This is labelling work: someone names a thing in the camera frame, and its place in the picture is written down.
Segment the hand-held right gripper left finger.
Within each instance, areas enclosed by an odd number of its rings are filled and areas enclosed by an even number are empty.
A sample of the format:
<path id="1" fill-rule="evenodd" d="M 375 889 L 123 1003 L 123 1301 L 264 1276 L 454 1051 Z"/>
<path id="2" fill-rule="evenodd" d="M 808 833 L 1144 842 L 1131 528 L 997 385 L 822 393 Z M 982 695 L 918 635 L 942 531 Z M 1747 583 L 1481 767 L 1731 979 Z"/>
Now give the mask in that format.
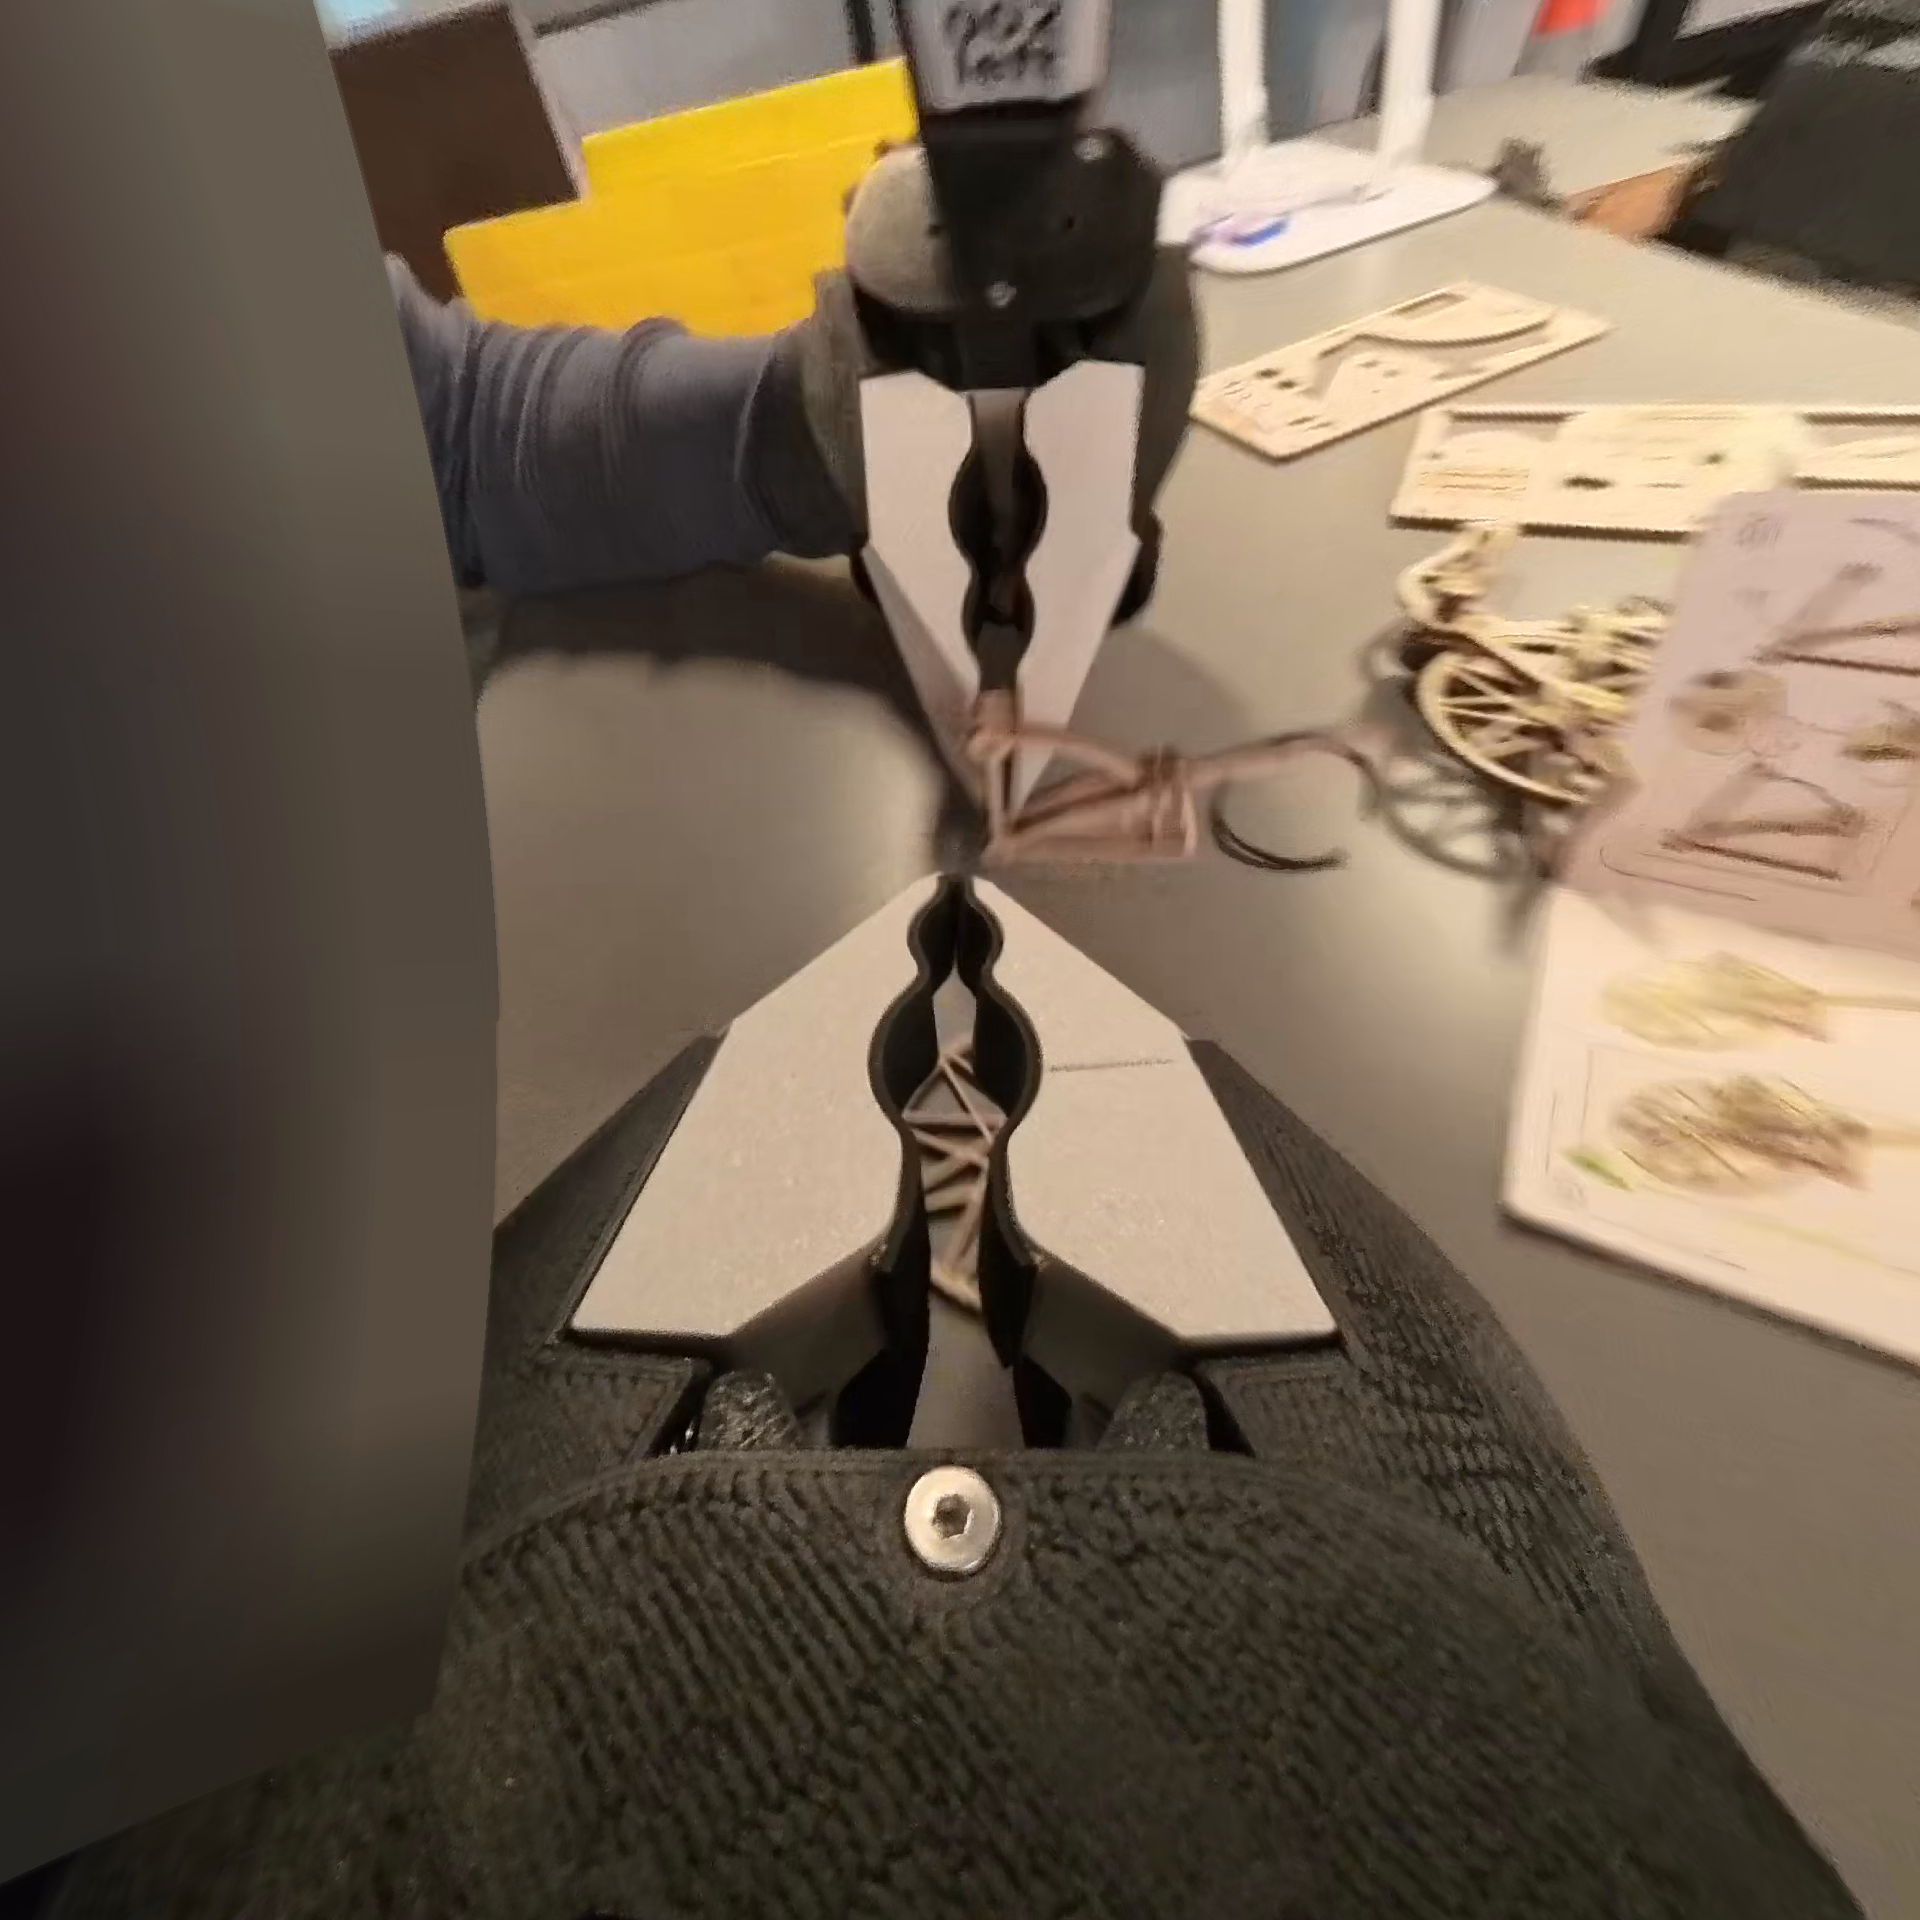
<path id="1" fill-rule="evenodd" d="M 738 1015 L 566 1328 L 592 1341 L 922 1341 L 905 1108 L 939 1056 L 951 881 L 922 879 Z"/>

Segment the white lamp base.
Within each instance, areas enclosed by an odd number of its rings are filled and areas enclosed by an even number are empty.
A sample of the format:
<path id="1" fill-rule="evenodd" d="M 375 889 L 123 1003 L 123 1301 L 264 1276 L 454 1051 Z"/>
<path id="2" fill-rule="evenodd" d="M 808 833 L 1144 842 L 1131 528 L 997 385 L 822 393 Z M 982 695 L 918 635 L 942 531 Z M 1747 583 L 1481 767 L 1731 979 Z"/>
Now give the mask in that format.
<path id="1" fill-rule="evenodd" d="M 1272 141 L 1266 124 L 1263 4 L 1216 4 L 1221 154 L 1170 176 L 1158 240 L 1195 271 L 1261 276 L 1368 247 L 1486 203 L 1488 175 L 1429 162 L 1437 2 L 1385 8 L 1376 140 L 1367 152 L 1326 138 Z"/>

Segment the assembled wooden bicycle model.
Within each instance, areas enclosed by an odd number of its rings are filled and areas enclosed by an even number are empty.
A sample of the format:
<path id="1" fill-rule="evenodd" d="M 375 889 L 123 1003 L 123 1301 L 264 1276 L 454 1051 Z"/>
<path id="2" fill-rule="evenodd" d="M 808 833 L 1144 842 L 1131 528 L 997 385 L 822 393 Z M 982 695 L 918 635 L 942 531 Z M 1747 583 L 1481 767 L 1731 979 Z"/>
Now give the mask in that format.
<path id="1" fill-rule="evenodd" d="M 1553 876 L 1586 815 L 1624 779 L 1624 728 L 1670 625 L 1631 592 L 1549 618 L 1495 608 L 1519 531 L 1469 521 L 1402 567 L 1410 701 L 1429 736 L 1505 802 L 1535 873 Z"/>

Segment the wooden bicycle frame part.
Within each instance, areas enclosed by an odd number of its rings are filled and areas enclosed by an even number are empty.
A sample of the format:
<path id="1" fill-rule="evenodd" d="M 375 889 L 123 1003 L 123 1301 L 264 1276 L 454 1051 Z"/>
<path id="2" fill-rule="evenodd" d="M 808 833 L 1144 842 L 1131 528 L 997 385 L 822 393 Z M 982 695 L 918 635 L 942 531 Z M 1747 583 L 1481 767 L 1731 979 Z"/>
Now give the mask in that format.
<path id="1" fill-rule="evenodd" d="M 1187 863 L 1232 842 L 1227 799 L 1306 761 L 1329 761 L 1381 801 L 1385 738 L 1357 722 L 1290 728 L 1209 753 L 1165 741 L 1122 748 L 1074 704 L 1032 688 L 939 697 L 928 731 L 975 816 L 975 866 L 1134 869 Z"/>

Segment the thin black rubber band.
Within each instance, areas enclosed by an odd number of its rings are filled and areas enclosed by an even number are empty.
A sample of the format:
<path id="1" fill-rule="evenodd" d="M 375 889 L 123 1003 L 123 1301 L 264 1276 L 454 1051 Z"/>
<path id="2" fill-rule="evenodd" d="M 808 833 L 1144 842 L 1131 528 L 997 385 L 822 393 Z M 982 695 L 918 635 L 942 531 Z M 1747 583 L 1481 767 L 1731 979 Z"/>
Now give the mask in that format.
<path id="1" fill-rule="evenodd" d="M 1222 799 L 1213 799 L 1207 826 L 1211 833 L 1213 849 L 1227 857 L 1229 863 L 1254 871 L 1254 873 L 1277 873 L 1277 876 L 1310 876 L 1310 873 L 1336 873 L 1345 866 L 1347 857 L 1343 849 L 1333 849 L 1328 852 L 1313 855 L 1297 855 L 1297 852 L 1277 852 L 1257 844 L 1247 835 L 1238 833 L 1229 818 L 1227 802 Z"/>

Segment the yellow corrugated board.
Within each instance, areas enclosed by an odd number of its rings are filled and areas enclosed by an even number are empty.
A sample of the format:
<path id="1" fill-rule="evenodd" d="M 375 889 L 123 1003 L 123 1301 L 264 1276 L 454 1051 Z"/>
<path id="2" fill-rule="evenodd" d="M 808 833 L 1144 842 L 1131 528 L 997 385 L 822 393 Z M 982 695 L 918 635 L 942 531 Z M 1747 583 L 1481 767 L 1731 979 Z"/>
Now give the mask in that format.
<path id="1" fill-rule="evenodd" d="M 851 195 L 915 129 L 897 57 L 662 114 L 589 136 L 575 199 L 447 228 L 443 251 L 482 321 L 768 335 L 842 267 Z"/>

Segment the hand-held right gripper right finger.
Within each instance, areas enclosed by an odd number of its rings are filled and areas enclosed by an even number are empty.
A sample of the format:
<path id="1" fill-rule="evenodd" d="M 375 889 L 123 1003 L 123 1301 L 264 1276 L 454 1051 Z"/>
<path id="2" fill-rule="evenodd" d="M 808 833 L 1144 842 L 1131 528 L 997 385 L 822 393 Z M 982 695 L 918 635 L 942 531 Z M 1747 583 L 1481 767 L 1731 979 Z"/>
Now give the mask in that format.
<path id="1" fill-rule="evenodd" d="M 974 899 L 1038 1063 L 1003 1135 L 1024 1341 L 1329 1340 L 1186 1034 L 993 883 Z"/>

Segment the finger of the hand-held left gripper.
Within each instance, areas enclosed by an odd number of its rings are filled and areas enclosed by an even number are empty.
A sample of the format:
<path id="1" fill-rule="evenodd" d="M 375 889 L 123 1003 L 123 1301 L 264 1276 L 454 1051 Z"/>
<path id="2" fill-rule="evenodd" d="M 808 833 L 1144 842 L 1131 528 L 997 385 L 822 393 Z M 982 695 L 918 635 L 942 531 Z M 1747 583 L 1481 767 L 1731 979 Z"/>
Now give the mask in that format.
<path id="1" fill-rule="evenodd" d="M 982 560 L 968 541 L 974 408 L 922 373 L 882 373 L 859 383 L 856 423 L 859 563 L 935 748 L 959 786 L 981 786 L 968 754 L 982 612 Z"/>
<path id="2" fill-rule="evenodd" d="M 997 690 L 1016 731 L 1007 810 L 1048 768 L 1134 572 L 1138 426 L 1138 364 L 1082 359 L 1032 392 L 997 392 L 997 508 L 1009 541 Z"/>

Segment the wooden parts sheet small cutouts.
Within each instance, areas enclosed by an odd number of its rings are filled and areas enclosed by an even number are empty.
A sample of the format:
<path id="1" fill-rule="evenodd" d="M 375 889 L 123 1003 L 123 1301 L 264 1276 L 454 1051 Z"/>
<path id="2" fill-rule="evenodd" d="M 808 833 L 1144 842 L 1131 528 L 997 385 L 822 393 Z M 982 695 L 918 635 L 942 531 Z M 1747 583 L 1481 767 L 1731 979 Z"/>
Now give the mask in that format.
<path id="1" fill-rule="evenodd" d="M 1690 537 L 1722 499 L 1918 490 L 1911 404 L 1600 403 L 1425 411 L 1390 503 L 1399 527 Z"/>

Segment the small wooden truss part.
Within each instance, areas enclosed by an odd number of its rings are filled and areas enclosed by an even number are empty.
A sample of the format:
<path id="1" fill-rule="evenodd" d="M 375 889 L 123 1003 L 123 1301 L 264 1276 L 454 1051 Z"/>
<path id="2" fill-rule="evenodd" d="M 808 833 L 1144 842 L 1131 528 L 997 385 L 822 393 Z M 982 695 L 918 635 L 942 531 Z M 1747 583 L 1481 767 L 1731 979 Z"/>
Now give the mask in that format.
<path id="1" fill-rule="evenodd" d="M 992 1154 L 1011 1098 L 982 1074 L 975 1040 L 951 1034 L 902 1107 L 928 1218 L 928 1283 L 949 1308 L 984 1324 L 982 1269 L 992 1223 Z"/>

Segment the wooden parts sheet curved cutouts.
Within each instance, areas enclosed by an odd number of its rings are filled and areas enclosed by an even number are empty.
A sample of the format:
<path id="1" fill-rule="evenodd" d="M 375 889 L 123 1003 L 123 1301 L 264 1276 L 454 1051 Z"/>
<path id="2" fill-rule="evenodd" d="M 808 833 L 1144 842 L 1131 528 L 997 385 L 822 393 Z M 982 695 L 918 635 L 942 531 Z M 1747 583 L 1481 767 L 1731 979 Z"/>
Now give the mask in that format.
<path id="1" fill-rule="evenodd" d="M 1191 423 L 1290 464 L 1608 332 L 1568 304 L 1457 281 L 1205 375 Z"/>

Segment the brown wooden box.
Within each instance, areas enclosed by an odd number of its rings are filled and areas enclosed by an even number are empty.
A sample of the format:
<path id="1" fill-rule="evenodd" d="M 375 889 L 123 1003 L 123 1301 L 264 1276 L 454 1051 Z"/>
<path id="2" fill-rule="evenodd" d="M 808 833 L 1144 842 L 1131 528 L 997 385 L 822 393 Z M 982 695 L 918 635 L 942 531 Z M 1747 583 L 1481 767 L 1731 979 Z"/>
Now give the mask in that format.
<path id="1" fill-rule="evenodd" d="M 421 288 L 458 296 L 449 232 L 575 202 L 581 148 L 504 2 L 431 4 L 326 39 L 375 236 Z"/>

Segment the paper instruction booklet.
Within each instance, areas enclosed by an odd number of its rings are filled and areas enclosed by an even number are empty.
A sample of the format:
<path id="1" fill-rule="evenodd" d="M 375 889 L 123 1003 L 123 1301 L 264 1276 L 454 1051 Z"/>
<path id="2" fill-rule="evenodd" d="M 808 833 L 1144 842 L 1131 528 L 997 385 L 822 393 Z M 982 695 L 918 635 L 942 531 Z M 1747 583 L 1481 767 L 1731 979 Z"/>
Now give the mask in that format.
<path id="1" fill-rule="evenodd" d="M 1717 511 L 1535 959 L 1505 1212 L 1914 1367 L 1914 496 Z"/>

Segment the person's left forearm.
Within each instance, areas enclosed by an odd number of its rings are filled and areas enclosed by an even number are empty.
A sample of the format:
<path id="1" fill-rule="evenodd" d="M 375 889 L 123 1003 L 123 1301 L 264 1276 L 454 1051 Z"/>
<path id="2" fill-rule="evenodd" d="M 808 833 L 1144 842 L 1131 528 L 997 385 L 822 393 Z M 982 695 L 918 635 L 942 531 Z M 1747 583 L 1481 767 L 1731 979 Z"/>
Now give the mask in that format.
<path id="1" fill-rule="evenodd" d="M 672 321 L 515 327 L 384 257 L 453 581 L 523 599 L 650 586 L 862 541 L 851 285 L 768 336 Z"/>

